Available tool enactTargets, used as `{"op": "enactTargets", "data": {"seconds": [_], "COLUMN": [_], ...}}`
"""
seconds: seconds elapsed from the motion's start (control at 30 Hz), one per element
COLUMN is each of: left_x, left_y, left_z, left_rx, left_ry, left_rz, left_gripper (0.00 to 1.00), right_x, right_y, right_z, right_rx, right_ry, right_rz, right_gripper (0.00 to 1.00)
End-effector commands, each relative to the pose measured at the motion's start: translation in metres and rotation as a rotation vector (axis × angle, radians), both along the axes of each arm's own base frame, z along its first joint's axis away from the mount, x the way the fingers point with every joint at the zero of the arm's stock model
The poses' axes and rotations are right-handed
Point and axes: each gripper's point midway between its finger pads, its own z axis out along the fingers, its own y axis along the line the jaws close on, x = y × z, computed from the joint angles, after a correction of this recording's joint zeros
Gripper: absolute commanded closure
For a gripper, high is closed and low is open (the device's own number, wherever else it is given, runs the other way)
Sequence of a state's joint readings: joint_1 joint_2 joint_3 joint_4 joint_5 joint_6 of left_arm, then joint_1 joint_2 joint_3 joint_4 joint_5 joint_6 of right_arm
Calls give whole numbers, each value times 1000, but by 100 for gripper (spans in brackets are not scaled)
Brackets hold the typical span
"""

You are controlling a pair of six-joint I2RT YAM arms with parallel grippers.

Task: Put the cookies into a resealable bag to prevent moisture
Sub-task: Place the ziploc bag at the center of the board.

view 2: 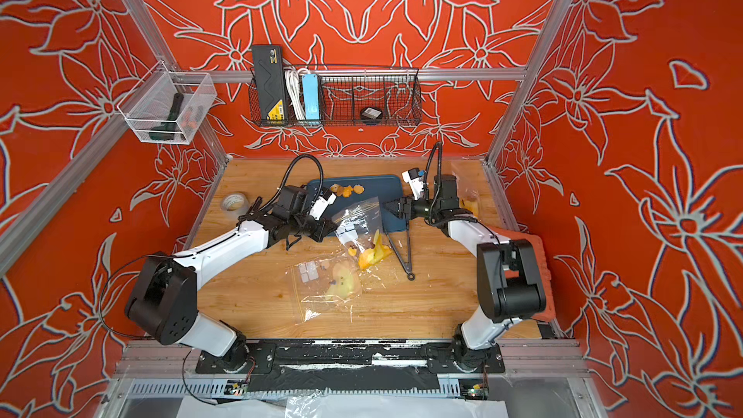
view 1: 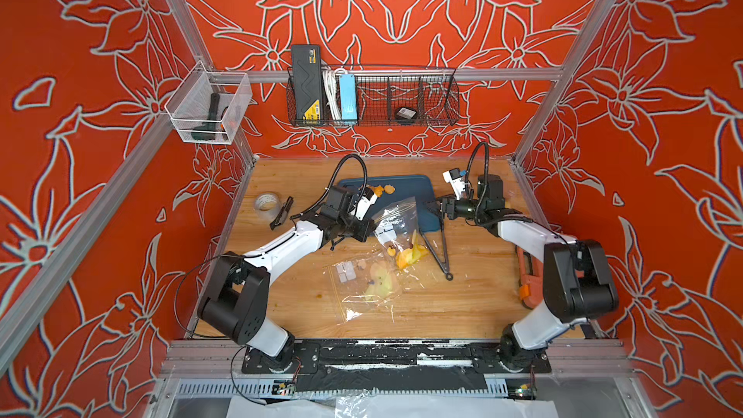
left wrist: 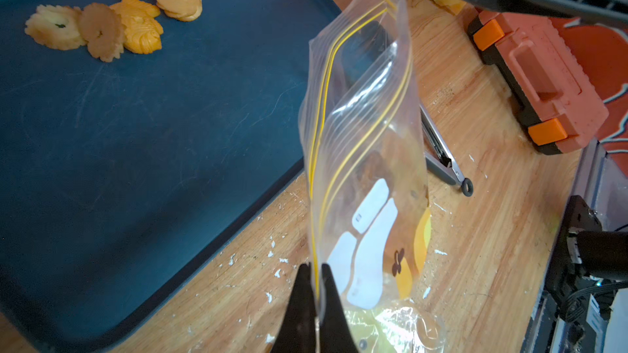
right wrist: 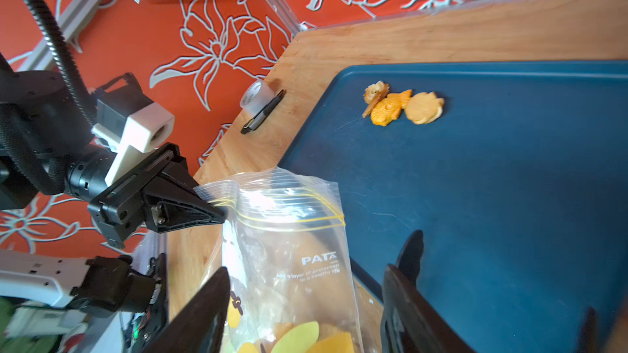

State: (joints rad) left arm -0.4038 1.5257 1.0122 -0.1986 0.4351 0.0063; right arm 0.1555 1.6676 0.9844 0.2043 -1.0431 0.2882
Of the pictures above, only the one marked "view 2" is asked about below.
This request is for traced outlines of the clear resealable bag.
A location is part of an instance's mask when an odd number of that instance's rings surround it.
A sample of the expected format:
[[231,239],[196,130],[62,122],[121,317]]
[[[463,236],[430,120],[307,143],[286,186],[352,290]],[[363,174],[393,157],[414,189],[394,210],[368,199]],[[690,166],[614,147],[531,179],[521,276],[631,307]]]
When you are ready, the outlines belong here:
[[332,218],[336,236],[361,270],[368,270],[393,255],[385,240],[379,199],[352,204]]
[[466,172],[457,164],[452,164],[452,172],[457,179],[460,207],[470,212],[474,217],[481,217],[481,200],[479,192]]

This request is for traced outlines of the black metal tongs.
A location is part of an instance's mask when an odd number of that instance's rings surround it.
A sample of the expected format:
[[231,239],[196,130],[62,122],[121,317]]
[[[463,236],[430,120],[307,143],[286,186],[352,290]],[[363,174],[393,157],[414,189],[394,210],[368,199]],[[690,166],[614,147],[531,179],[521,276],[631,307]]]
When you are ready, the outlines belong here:
[[410,230],[387,233],[386,237],[395,257],[398,259],[398,262],[402,267],[402,270],[406,273],[406,278],[410,282],[414,281],[415,274],[412,265]]

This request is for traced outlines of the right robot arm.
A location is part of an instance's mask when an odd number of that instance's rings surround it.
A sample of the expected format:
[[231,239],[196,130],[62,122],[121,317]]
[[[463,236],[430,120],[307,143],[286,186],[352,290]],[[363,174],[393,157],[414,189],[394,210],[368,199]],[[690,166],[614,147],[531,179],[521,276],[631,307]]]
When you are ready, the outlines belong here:
[[449,353],[458,369],[470,372],[487,365],[498,339],[511,328],[547,311],[549,283],[541,241],[529,235],[508,237],[483,224],[461,205],[458,179],[442,167],[439,141],[423,170],[402,173],[411,194],[387,201],[383,208],[407,228],[423,220],[475,257],[478,308],[455,329]]

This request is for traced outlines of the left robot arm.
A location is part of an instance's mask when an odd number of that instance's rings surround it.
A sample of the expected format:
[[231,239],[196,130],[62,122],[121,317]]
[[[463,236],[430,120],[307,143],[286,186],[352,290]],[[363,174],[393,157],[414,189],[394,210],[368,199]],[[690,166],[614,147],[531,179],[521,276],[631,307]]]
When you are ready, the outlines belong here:
[[162,344],[199,349],[236,371],[247,362],[245,335],[203,315],[199,290],[236,263],[276,244],[291,249],[302,238],[315,242],[335,232],[326,210],[336,197],[323,186],[319,159],[301,154],[291,161],[269,201],[257,200],[239,216],[233,230],[176,255],[145,259],[125,306],[129,321]]

